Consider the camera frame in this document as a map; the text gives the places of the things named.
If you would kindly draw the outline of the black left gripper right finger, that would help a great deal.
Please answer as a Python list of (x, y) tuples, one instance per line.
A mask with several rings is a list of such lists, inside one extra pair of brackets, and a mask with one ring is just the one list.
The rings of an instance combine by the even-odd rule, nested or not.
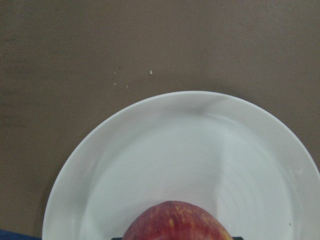
[(240, 236), (233, 236), (232, 237), (233, 240), (244, 240), (242, 237)]

